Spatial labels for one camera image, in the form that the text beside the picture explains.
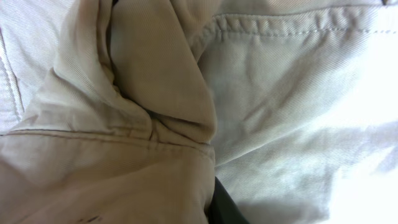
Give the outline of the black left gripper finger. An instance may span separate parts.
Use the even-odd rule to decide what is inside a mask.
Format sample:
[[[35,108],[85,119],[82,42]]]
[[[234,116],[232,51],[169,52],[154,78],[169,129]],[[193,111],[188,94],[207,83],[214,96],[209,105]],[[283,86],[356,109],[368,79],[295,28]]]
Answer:
[[[209,224],[249,224],[217,177],[207,215]]]

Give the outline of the beige shorts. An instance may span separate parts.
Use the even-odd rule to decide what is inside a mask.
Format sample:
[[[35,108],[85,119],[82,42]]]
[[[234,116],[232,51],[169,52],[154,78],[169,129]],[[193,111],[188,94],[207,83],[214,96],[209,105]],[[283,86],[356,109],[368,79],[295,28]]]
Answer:
[[[396,1],[2,1],[1,222],[397,222]]]

